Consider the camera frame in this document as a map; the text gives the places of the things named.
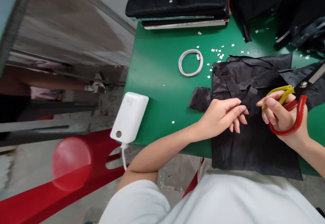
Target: white tape roll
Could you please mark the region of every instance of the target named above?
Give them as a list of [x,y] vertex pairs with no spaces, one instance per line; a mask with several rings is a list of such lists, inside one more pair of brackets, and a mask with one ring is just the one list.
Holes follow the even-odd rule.
[[[200,55],[200,65],[199,65],[199,68],[198,68],[195,72],[193,72],[193,73],[184,73],[183,68],[182,68],[182,61],[183,61],[183,58],[184,58],[187,54],[190,54],[190,53],[198,53],[198,54]],[[196,50],[196,49],[191,49],[191,50],[187,50],[187,51],[185,51],[185,52],[180,56],[180,58],[179,58],[179,60],[178,60],[178,68],[179,68],[180,72],[181,72],[183,75],[187,76],[187,77],[192,77],[192,76],[194,76],[194,75],[197,75],[197,74],[201,71],[202,67],[203,67],[203,56],[202,56],[201,52],[200,52],[199,50]]]

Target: yellow scissor handle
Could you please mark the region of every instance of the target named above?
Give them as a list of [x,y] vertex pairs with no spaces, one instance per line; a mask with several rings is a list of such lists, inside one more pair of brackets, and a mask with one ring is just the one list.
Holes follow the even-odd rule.
[[267,93],[267,95],[265,97],[267,97],[271,93],[273,93],[275,91],[279,91],[279,90],[285,90],[285,93],[281,96],[281,98],[279,100],[279,103],[281,105],[288,98],[289,94],[293,94],[295,92],[295,88],[294,87],[292,87],[291,85],[286,85],[286,86],[278,87],[278,88],[275,88],[275,89],[271,90],[269,93]]

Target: green table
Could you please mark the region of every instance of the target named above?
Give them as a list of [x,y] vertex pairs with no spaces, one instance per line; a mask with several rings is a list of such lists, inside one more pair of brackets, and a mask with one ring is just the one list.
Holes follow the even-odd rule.
[[[253,42],[246,44],[233,17],[227,27],[145,30],[138,24],[125,93],[131,91],[146,95],[149,97],[149,103],[136,140],[132,144],[145,147],[201,118],[202,113],[187,106],[195,87],[212,87],[210,69],[212,64],[220,59],[217,56],[219,52],[212,52],[211,49],[221,49],[220,53],[224,54],[222,62],[225,62],[229,55],[247,55],[248,51],[252,57],[293,53],[293,67],[304,67],[321,59],[314,52],[295,51],[290,45],[276,52],[273,45],[277,27],[273,19],[258,20],[252,23],[251,27]],[[196,49],[196,46],[200,46],[198,50],[203,55],[203,68],[198,75],[186,77],[179,72],[178,59],[184,51]],[[305,56],[308,54],[311,58],[306,60]],[[196,55],[189,54],[183,60],[183,70],[185,73],[194,72],[198,64]],[[310,136],[323,145],[324,115],[325,104],[314,108],[308,115]],[[192,143],[182,153],[211,158],[211,140]],[[302,173],[317,174],[302,158],[299,162]]]

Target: white power bank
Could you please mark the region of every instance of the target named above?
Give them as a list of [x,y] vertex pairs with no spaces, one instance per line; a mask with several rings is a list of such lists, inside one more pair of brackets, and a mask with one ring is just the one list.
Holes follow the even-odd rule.
[[128,144],[135,140],[149,97],[127,92],[114,122],[111,138]]

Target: white sleeve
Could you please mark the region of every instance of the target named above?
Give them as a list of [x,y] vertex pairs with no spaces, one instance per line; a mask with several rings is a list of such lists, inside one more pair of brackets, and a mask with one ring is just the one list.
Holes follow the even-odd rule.
[[99,224],[154,224],[170,212],[156,184],[139,180],[121,188],[108,202]]

